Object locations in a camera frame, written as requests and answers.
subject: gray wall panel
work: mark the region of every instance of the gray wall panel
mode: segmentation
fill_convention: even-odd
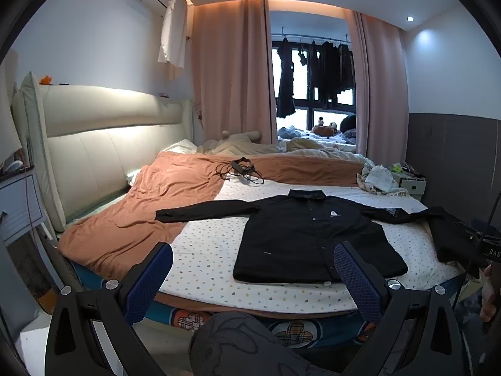
[[[500,127],[483,117],[409,114],[407,162],[426,176],[426,206],[443,206],[466,222],[487,220],[501,189]],[[494,223],[501,224],[501,207]]]

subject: drawer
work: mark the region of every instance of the drawer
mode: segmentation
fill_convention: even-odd
[[[426,189],[426,181],[416,181],[415,179],[402,179],[400,186],[409,191],[410,195],[422,195]]]
[[[12,242],[29,230],[31,227],[29,217],[32,223],[43,217],[32,174],[26,178],[24,175],[19,175],[0,188],[0,213],[2,214],[0,238],[6,243]]]

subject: polka dot bed sheet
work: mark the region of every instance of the polka dot bed sheet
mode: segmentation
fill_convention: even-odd
[[[287,185],[266,181],[262,185],[227,180],[215,199],[256,199],[288,194],[290,189],[321,189],[374,207],[400,207],[418,212],[426,207],[412,197],[377,196],[351,187]],[[160,292],[233,308],[287,314],[322,314],[356,309],[346,287],[332,284],[248,284],[232,276],[247,217],[227,217],[189,222],[172,244],[174,265]],[[437,260],[433,242],[420,223],[382,225],[389,243],[402,256],[408,272],[397,279],[406,287],[427,290],[460,274],[454,265]]]

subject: bed frame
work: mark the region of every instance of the bed frame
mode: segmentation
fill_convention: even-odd
[[[116,197],[127,174],[183,139],[193,141],[192,105],[97,86],[40,86],[28,74],[13,98],[25,161],[34,165],[56,232]]]

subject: person's hand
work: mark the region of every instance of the person's hand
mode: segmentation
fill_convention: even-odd
[[[483,274],[487,278],[482,288],[482,310],[480,311],[480,319],[483,322],[490,322],[493,316],[496,315],[496,307],[494,302],[496,300],[496,293],[489,278],[492,273],[492,267],[489,266],[485,269]]]

